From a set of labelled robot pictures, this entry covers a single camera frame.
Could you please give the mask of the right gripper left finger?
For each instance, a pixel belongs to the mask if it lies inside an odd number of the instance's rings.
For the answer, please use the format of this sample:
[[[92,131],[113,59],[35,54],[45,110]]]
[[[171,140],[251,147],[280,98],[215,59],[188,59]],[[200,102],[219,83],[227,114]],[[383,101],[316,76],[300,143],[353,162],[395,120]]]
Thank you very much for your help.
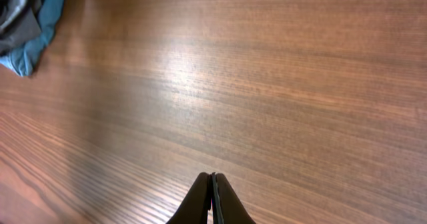
[[[200,173],[167,224],[206,224],[211,209],[211,175]]]

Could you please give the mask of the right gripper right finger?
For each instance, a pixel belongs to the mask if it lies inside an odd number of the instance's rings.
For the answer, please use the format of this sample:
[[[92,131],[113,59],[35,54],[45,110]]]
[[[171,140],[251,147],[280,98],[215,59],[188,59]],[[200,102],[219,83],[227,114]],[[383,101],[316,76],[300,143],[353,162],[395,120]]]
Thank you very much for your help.
[[[255,224],[236,192],[222,173],[212,173],[214,224]]]

